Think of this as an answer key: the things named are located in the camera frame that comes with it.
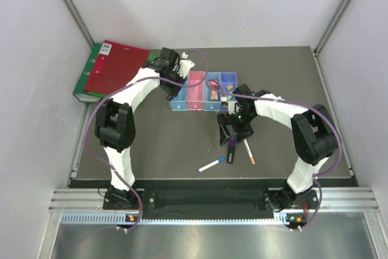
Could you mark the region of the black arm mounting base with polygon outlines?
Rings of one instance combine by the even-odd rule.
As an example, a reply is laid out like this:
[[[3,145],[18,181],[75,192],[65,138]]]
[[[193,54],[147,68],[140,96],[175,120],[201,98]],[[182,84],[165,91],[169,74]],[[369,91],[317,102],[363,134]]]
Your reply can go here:
[[[280,211],[269,207],[266,199],[278,193],[285,182],[284,178],[137,180],[134,184],[137,201],[133,207],[107,209],[104,197],[103,209],[124,212],[141,209],[146,219],[271,218]],[[310,190],[301,203],[283,210],[311,214],[317,205],[317,193]]]

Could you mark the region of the white pink marker pen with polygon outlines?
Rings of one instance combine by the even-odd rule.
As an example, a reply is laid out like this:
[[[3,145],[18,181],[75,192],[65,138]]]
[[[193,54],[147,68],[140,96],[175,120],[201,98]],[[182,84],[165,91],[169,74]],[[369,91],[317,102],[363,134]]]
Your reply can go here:
[[[256,163],[255,163],[255,159],[254,159],[254,157],[253,157],[253,153],[252,153],[251,148],[250,148],[250,146],[249,146],[249,144],[248,144],[248,141],[247,141],[246,139],[243,139],[243,143],[244,143],[244,146],[245,146],[245,148],[246,148],[247,154],[248,154],[248,156],[249,156],[249,158],[250,158],[251,164],[252,164],[252,165],[255,165],[255,164],[256,164]]]

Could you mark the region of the blue end drawer box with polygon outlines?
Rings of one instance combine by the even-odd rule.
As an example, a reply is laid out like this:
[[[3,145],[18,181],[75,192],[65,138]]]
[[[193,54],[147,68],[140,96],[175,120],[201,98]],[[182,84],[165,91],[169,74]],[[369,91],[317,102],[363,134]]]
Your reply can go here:
[[[170,108],[174,112],[188,111],[187,88],[181,87],[178,94],[169,102]]]

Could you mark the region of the pink plastic drawer box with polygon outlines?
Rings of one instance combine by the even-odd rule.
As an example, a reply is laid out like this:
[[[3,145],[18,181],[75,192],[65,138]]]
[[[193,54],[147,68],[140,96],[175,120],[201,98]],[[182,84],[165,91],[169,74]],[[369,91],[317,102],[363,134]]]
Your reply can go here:
[[[200,82],[204,77],[202,71],[192,71],[189,73],[189,85],[194,85]],[[204,110],[204,83],[189,87],[187,89],[187,107],[188,110]]]

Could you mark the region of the purple-capped black highlighter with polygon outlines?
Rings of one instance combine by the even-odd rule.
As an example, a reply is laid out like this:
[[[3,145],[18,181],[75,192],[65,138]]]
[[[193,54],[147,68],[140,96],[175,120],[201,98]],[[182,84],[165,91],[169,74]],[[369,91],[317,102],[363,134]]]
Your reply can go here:
[[[232,164],[235,157],[235,149],[236,149],[236,139],[231,138],[228,142],[227,148],[227,163]]]

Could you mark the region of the red ring binder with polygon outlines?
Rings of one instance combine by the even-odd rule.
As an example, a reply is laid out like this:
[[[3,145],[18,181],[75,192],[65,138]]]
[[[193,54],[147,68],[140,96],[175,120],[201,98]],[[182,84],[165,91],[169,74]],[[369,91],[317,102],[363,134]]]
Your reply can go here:
[[[127,85],[149,60],[150,50],[105,40],[84,86],[86,92],[109,95]]]

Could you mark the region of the green ring binder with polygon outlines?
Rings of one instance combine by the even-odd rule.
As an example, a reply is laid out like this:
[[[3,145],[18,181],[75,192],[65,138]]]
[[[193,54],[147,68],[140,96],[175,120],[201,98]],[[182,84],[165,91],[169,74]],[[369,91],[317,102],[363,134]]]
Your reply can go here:
[[[131,81],[141,66],[155,59],[150,50],[105,40],[96,43],[78,79],[73,95],[94,103]]]

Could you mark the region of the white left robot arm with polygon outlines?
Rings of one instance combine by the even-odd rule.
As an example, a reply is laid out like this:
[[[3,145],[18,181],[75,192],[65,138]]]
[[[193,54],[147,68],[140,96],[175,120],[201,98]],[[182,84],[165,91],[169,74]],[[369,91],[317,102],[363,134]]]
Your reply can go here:
[[[105,194],[107,209],[115,206],[133,207],[138,195],[131,187],[135,183],[130,146],[136,135],[134,112],[147,95],[160,87],[167,99],[176,97],[185,84],[195,63],[187,53],[163,48],[154,60],[146,61],[124,90],[102,103],[96,113],[95,135],[107,154],[112,179]]]

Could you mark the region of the light blue drawer box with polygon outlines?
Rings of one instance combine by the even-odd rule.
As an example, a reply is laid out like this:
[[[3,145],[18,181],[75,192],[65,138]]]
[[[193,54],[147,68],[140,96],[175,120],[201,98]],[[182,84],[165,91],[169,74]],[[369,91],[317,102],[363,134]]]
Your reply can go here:
[[[209,72],[204,81],[204,111],[219,112],[221,109],[220,90],[221,74]]]

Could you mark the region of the pink-capped marker tube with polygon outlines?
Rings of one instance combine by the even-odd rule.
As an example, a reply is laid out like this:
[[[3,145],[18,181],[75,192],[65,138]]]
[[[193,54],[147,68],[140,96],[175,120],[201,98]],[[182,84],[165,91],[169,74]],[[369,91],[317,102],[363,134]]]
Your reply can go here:
[[[218,83],[218,81],[215,79],[211,79],[210,81],[208,81],[207,85],[209,87],[209,101],[211,101],[211,102],[219,101],[219,93],[218,93],[219,83]]]

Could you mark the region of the white blue-capped marker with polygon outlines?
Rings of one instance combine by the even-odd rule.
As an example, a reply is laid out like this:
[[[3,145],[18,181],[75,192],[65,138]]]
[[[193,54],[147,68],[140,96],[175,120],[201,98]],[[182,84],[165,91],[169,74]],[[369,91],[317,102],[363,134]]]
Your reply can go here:
[[[212,161],[211,163],[208,163],[205,166],[200,167],[198,169],[198,172],[201,173],[201,172],[203,172],[203,171],[205,171],[205,170],[207,170],[207,169],[209,169],[209,168],[211,168],[211,167],[213,167],[213,166],[223,162],[225,159],[226,159],[225,157],[221,157],[221,158],[219,158],[219,159],[217,159],[215,161]]]

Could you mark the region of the purple plastic drawer box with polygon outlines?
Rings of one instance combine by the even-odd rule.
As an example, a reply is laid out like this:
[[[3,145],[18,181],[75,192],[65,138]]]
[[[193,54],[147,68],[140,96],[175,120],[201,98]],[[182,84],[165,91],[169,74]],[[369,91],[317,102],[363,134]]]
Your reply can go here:
[[[223,92],[233,93],[238,86],[237,74],[235,72],[221,72],[221,90]],[[221,111],[228,111],[228,102],[236,101],[234,96],[221,95]]]

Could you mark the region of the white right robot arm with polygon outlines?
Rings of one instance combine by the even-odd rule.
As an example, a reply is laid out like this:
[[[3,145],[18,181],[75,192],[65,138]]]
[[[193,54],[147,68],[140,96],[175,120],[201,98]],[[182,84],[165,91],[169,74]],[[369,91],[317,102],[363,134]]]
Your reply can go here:
[[[270,118],[292,131],[298,155],[292,173],[284,187],[270,195],[267,205],[275,211],[296,208],[310,192],[313,181],[322,166],[338,148],[338,139],[326,107],[317,104],[312,108],[286,103],[270,91],[253,92],[248,85],[237,87],[228,102],[228,111],[217,116],[220,145],[236,138],[237,142],[253,135],[250,125],[257,116]]]

